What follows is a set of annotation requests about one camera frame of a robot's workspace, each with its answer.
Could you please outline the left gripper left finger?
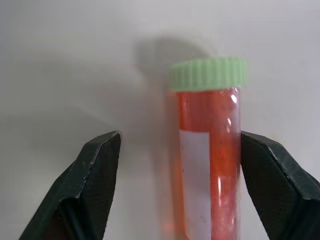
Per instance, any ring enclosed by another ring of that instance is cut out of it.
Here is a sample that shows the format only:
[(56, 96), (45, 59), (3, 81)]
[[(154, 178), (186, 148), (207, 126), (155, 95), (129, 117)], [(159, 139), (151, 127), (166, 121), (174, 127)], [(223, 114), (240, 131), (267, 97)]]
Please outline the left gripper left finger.
[(93, 138), (54, 181), (22, 240), (101, 240), (112, 206), (121, 134)]

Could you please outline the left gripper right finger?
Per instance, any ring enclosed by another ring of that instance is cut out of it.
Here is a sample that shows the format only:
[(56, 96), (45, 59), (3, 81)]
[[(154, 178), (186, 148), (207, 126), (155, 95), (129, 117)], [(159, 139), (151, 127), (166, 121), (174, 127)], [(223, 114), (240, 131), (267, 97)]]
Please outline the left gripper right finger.
[(320, 238), (320, 183), (283, 145), (242, 131), (241, 168), (269, 239)]

